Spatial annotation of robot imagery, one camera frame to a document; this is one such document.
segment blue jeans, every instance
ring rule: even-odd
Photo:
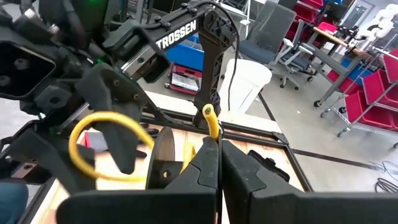
[[[28,197],[25,184],[0,183],[0,223],[16,224],[26,209]]]

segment desk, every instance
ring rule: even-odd
[[[314,27],[313,31],[314,32],[307,44],[312,45],[319,34],[324,37],[327,37],[332,43],[335,44],[335,46],[333,46],[333,48],[327,54],[323,53],[322,50],[320,49],[315,49],[314,56],[318,57],[322,61],[319,66],[314,66],[315,70],[317,71],[317,73],[320,73],[327,80],[329,80],[327,75],[324,74],[322,71],[322,67],[324,66],[324,64],[327,64],[331,67],[331,69],[333,69],[340,75],[340,77],[335,82],[333,82],[332,86],[326,91],[326,93],[319,100],[314,102],[314,106],[319,107],[335,91],[338,90],[338,87],[341,85],[341,83],[348,77],[348,75],[354,70],[354,68],[361,62],[362,59],[369,59],[371,56],[359,49],[354,49],[353,53],[356,55],[356,57],[351,61],[350,65],[347,68],[345,68],[344,66],[340,65],[339,62],[332,59],[331,55],[336,51],[338,46],[343,46],[347,48],[348,44],[343,39],[337,38],[317,27]]]
[[[172,109],[174,111],[178,111],[185,114],[195,114],[196,108],[192,105],[191,102],[186,100],[181,100],[177,98],[172,98],[169,96],[164,96],[156,93],[147,92],[150,98],[163,109]],[[259,128],[261,130],[274,130],[280,131],[276,122],[257,118],[253,116],[249,116],[246,114],[239,114],[234,116],[231,113],[224,112],[220,115],[220,120],[224,122],[234,122],[236,124],[245,125],[250,128]],[[160,126],[151,125],[152,128],[161,129]],[[198,150],[201,146],[201,141],[204,135],[192,133],[188,131],[182,131],[180,129],[173,129],[174,139],[175,139],[175,158],[176,161],[182,161],[183,159],[183,145],[185,141],[192,142],[195,145],[195,149]],[[81,136],[78,142],[82,142],[83,138]],[[277,147],[263,146],[258,144],[251,144],[247,142],[239,142],[231,140],[235,146],[240,148],[243,152],[247,153],[249,150],[255,150],[263,157],[271,157],[275,160],[278,167],[286,171],[290,175],[290,184],[294,187],[304,190],[305,187],[302,184],[302,180],[300,176],[297,174],[297,170],[295,166],[291,163],[291,158],[283,149],[279,149]],[[147,169],[149,165],[149,158],[151,154],[151,150],[149,150],[146,146],[139,146],[138,150],[144,151],[148,154],[145,159],[137,159],[136,161],[136,170],[132,175],[146,175]],[[111,156],[108,152],[104,152],[102,154],[96,155],[96,170],[105,172],[111,175],[124,175],[121,174],[116,165],[114,164]],[[104,189],[143,189],[144,183],[137,184],[129,184],[129,183],[119,183],[119,182],[110,182],[107,180],[97,180],[97,188],[100,190]],[[55,211],[60,203],[68,197],[68,194],[63,189],[58,181],[54,181],[51,183],[49,187],[49,191],[45,196],[44,200],[40,204],[37,212],[35,213],[31,223],[32,224],[54,224],[55,223]],[[228,214],[227,212],[223,212],[223,223],[228,223]]]

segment white robot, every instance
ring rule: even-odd
[[[360,28],[349,46],[359,50],[368,49],[375,40],[385,37],[394,27],[392,20],[395,15],[398,15],[398,4],[389,4],[381,9],[368,24]]]

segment office chair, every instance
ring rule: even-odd
[[[282,65],[282,71],[273,72],[274,75],[279,75],[282,77],[280,79],[281,88],[284,88],[286,85],[286,81],[289,80],[295,85],[294,89],[298,90],[300,86],[294,80],[294,76],[297,76],[299,73],[311,75],[310,73],[307,73],[307,69],[310,67],[310,61],[307,58],[303,57],[303,54],[312,55],[312,52],[310,51],[310,49],[307,49],[305,46],[302,46],[300,44],[300,38],[304,25],[305,25],[304,21],[299,19],[297,31],[293,38],[294,48],[289,53],[285,54],[283,57],[279,59],[278,63]]]
[[[239,52],[264,65],[275,65],[293,47],[293,43],[284,37],[295,16],[293,10],[267,1],[246,39],[240,41]]]

